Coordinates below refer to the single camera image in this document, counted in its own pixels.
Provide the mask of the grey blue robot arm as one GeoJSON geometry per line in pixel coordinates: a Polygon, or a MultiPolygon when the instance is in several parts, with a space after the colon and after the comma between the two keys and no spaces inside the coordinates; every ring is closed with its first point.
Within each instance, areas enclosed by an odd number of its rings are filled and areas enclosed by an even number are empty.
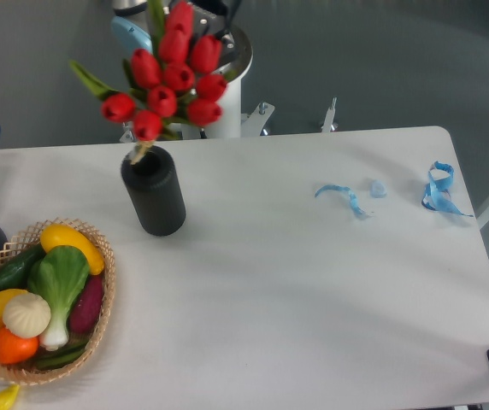
{"type": "MultiPolygon", "coordinates": [[[[232,23],[241,1],[195,0],[187,3],[193,8],[192,41],[203,35],[214,35],[228,50],[235,46],[232,23]]],[[[129,53],[137,48],[153,50],[155,24],[147,8],[146,1],[112,2],[115,17],[111,21],[111,30],[129,53]]]]}

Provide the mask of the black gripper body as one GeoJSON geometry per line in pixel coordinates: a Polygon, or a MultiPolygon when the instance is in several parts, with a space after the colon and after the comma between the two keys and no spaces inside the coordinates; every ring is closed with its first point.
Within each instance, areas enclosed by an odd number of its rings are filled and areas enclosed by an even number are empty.
{"type": "Polygon", "coordinates": [[[242,0],[194,0],[193,32],[195,34],[227,34],[242,0]]]}

